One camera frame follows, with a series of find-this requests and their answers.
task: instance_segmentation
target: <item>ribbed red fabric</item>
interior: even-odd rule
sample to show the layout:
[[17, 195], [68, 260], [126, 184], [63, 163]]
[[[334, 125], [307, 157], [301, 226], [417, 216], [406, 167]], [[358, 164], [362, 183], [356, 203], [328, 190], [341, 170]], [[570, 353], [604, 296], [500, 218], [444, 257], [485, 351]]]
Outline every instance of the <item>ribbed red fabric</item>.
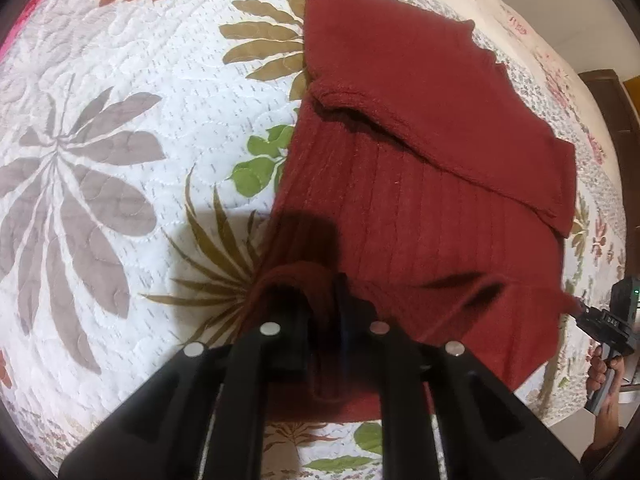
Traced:
[[[553, 355], [559, 314], [575, 307], [560, 288], [574, 147], [473, 43], [472, 22], [396, 0], [306, 0], [304, 27], [312, 83], [248, 323], [277, 283], [328, 319], [341, 271], [380, 317], [431, 344], [461, 340], [516, 388]], [[272, 413], [379, 415], [375, 397], [329, 405], [315, 393]]]

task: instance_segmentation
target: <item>quilted bedspread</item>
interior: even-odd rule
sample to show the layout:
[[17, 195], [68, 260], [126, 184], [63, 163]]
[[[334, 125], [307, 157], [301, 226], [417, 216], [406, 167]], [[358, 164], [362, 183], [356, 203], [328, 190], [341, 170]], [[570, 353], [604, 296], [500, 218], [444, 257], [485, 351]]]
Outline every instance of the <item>quilted bedspread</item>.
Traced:
[[[586, 87], [500, 0], [402, 1], [473, 19], [474, 41], [574, 143], [564, 288], [606, 306], [625, 218]], [[0, 396], [53, 471], [186, 342], [234, 336], [305, 91], [304, 7], [32, 0], [2, 46]], [[559, 333], [517, 391], [547, 424], [584, 403], [594, 346], [572, 320]], [[377, 421], [274, 424], [262, 473], [378, 478], [381, 438]]]

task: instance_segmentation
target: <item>human hand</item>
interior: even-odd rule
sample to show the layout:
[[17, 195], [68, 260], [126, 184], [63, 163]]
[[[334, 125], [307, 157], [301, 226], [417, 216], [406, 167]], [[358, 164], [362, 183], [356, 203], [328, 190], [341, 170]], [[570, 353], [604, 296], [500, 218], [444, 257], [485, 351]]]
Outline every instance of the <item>human hand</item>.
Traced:
[[606, 408], [612, 402], [618, 402], [620, 386], [622, 386], [622, 376], [625, 374], [625, 360], [620, 356], [615, 357], [609, 362], [609, 366], [607, 367], [607, 363], [602, 360], [601, 355], [602, 346], [598, 346], [591, 357], [591, 367], [589, 368], [589, 378], [587, 379], [587, 391], [596, 392], [599, 390], [605, 383], [607, 368], [615, 370], [615, 375], [611, 382], [609, 393], [602, 403], [602, 408]]

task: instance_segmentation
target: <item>pink edge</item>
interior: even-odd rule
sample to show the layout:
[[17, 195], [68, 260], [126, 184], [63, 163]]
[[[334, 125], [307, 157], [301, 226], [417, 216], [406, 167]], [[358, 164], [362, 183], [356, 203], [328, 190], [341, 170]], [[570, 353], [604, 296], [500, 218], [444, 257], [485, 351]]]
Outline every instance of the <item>pink edge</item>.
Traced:
[[18, 36], [27, 20], [33, 14], [33, 11], [38, 7], [38, 4], [41, 1], [42, 0], [29, 0], [29, 3], [26, 4], [24, 9], [20, 13], [20, 16], [18, 16], [18, 19], [15, 20], [14, 26], [9, 31], [9, 34], [4, 40], [4, 43], [2, 44], [2, 46], [0, 46], [0, 60], [2, 60], [4, 54], [6, 54], [6, 51], [9, 50], [12, 44], [14, 44], [15, 38]]

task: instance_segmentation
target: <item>brown wooden furniture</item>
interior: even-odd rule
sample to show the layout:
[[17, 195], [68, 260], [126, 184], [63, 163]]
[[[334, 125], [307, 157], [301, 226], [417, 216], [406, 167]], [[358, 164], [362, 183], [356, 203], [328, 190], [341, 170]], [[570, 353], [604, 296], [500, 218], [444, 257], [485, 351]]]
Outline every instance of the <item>brown wooden furniture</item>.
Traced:
[[618, 156], [626, 212], [626, 275], [640, 274], [640, 123], [613, 70], [583, 72]]

